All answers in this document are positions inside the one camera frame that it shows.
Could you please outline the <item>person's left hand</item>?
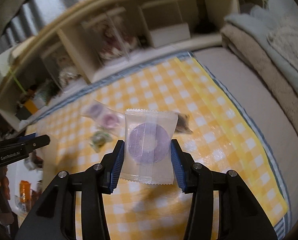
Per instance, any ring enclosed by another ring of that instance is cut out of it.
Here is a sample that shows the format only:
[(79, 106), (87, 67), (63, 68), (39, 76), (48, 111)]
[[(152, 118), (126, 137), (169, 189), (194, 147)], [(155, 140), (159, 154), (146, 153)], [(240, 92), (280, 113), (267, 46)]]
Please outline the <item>person's left hand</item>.
[(10, 189), (9, 189), (9, 179), (7, 178), (6, 174), (8, 168), (5, 166), (2, 168), (4, 177), (0, 180), (0, 187), (3, 189), (3, 193), (7, 200), (10, 200)]

